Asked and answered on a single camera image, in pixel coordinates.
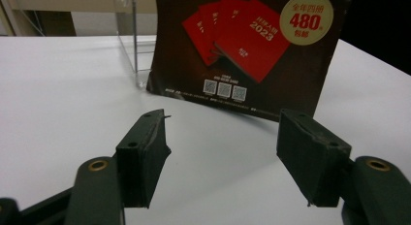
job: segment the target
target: qr code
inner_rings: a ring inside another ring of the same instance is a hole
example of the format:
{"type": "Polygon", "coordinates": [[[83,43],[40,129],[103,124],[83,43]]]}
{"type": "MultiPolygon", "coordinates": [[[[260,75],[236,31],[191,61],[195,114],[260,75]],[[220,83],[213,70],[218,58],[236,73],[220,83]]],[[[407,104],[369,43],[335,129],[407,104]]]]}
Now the qr code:
{"type": "Polygon", "coordinates": [[[217,81],[205,80],[205,85],[203,87],[203,92],[215,94],[217,90],[217,81]]]}
{"type": "Polygon", "coordinates": [[[218,83],[217,95],[222,97],[230,97],[231,94],[231,85],[224,82],[218,83]]]}
{"type": "Polygon", "coordinates": [[[245,101],[245,95],[247,94],[247,88],[234,86],[232,98],[239,101],[245,101]]]}

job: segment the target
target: brown poster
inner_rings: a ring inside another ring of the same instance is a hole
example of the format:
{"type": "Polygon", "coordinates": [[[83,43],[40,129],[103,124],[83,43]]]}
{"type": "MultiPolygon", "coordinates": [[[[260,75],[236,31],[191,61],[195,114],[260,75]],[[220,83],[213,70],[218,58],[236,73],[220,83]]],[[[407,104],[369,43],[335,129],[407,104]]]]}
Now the brown poster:
{"type": "Polygon", "coordinates": [[[313,115],[350,0],[156,0],[147,90],[278,120],[313,115]]]}

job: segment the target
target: white tabletop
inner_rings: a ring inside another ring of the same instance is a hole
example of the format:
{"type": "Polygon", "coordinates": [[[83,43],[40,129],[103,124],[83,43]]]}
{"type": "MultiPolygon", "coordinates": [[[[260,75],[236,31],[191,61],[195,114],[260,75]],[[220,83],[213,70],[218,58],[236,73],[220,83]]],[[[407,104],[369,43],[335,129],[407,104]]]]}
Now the white tabletop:
{"type": "MultiPolygon", "coordinates": [[[[150,209],[127,224],[342,224],[308,208],[276,157],[278,124],[136,87],[117,37],[0,38],[0,197],[21,209],[112,156],[146,112],[165,109],[166,161],[150,209]]],[[[314,118],[411,179],[411,77],[340,41],[314,118]]]]}

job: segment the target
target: red booklet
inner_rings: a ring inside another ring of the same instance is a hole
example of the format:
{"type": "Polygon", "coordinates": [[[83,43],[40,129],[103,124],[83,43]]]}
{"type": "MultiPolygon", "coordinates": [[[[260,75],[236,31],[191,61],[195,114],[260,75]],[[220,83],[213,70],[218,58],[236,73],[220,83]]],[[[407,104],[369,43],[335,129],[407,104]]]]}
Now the red booklet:
{"type": "Polygon", "coordinates": [[[216,39],[216,26],[219,16],[220,2],[213,2],[199,6],[199,13],[203,22],[205,44],[211,53],[220,54],[214,45],[216,39]]]}
{"type": "Polygon", "coordinates": [[[182,22],[182,25],[206,66],[215,62],[218,56],[209,51],[211,47],[210,43],[206,42],[203,21],[200,13],[196,12],[192,14],[182,22]]]}
{"type": "Polygon", "coordinates": [[[214,44],[246,75],[261,82],[290,45],[281,34],[279,19],[277,12],[251,0],[214,44]]]}
{"type": "Polygon", "coordinates": [[[233,19],[238,15],[241,9],[248,4],[246,0],[220,0],[220,10],[218,11],[218,22],[216,25],[216,37],[219,37],[233,22],[233,19]]]}

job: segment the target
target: clamp jaw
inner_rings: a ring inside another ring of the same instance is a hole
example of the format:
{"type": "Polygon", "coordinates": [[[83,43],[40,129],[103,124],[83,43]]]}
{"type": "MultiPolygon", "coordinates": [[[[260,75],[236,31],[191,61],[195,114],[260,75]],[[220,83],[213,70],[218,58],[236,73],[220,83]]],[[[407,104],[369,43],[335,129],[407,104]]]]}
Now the clamp jaw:
{"type": "Polygon", "coordinates": [[[310,116],[282,110],[277,155],[308,205],[345,203],[345,225],[411,224],[411,185],[392,163],[371,156],[352,161],[351,146],[310,116]]]}
{"type": "Polygon", "coordinates": [[[23,211],[0,199],[0,225],[122,225],[124,208],[148,208],[171,150],[163,110],[145,113],[113,157],[84,162],[75,185],[23,211]]]}

